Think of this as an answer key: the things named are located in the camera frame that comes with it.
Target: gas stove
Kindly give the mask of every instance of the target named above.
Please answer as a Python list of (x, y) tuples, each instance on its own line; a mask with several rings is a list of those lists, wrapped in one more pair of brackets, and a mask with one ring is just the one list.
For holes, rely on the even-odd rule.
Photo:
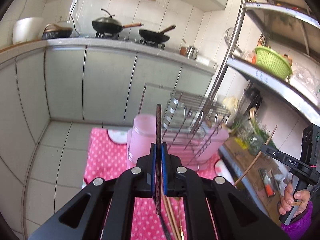
[(129, 37), (119, 36), (119, 34), (96, 33), (95, 38), (116, 40), (116, 41), (130, 41), (130, 42), (134, 42), (136, 44), (141, 44), (141, 45), (150, 46), (150, 47), (159, 48), (159, 49), (164, 49), (164, 46), (165, 46), (165, 44), (163, 44), (163, 43), (156, 43), (156, 42), (147, 41), (144, 39), (129, 39)]

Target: black power cord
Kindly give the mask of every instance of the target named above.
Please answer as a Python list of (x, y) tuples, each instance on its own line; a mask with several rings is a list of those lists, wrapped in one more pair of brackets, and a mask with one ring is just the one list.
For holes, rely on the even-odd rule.
[(73, 8), (71, 9), (70, 16), (71, 16), (71, 19), (72, 19), (72, 22), (73, 22), (73, 27), (74, 27), (74, 29), (75, 29), (76, 33), (78, 34), (78, 37), (79, 37), (79, 36), (80, 36), (80, 33), (77, 31), (76, 25), (75, 25), (75, 21), (74, 21), (74, 19), (73, 19), (73, 17), (72, 17), (72, 12), (73, 12), (73, 9), (74, 9), (75, 6), (76, 6), (77, 1), (78, 1), (78, 0), (76, 0), (75, 4), (73, 5)]

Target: stove burner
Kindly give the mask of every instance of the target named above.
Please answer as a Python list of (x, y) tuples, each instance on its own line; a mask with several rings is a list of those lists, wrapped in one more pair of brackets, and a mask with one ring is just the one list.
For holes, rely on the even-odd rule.
[(156, 43), (156, 42), (153, 42), (153, 41), (147, 41), (147, 40), (142, 40), (141, 39), (139, 41), (139, 44), (143, 44), (143, 45), (154, 47), (154, 48), (164, 49), (164, 44)]
[(96, 33), (96, 38), (109, 39), (109, 40), (118, 40), (119, 34), (110, 34), (110, 33)]

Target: human hand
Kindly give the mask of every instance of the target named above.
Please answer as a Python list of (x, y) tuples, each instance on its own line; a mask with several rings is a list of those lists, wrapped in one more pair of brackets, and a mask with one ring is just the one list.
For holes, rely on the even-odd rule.
[[(293, 186), (291, 183), (289, 183), (284, 190), (284, 196), (281, 198), (281, 203), (279, 207), (279, 213), (281, 215), (285, 215), (286, 212), (290, 211), (292, 208), (291, 206), (291, 204), (293, 203), (293, 196), (291, 195), (292, 192), (293, 192)], [(307, 205), (310, 199), (310, 192), (306, 189), (299, 190), (294, 194), (294, 198), (301, 200), (301, 204), (293, 216), (293, 217), (296, 217), (307, 208)]]

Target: fuzzy purple sleeve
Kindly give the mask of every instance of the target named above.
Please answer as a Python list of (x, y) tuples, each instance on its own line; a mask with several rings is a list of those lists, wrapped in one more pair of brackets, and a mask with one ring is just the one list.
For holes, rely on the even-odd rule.
[(282, 230), (289, 235), (291, 240), (300, 239), (305, 231), (307, 231), (308, 227), (311, 225), (311, 213), (312, 202), (309, 201), (307, 212), (303, 215), (303, 217), (288, 226), (281, 224)]

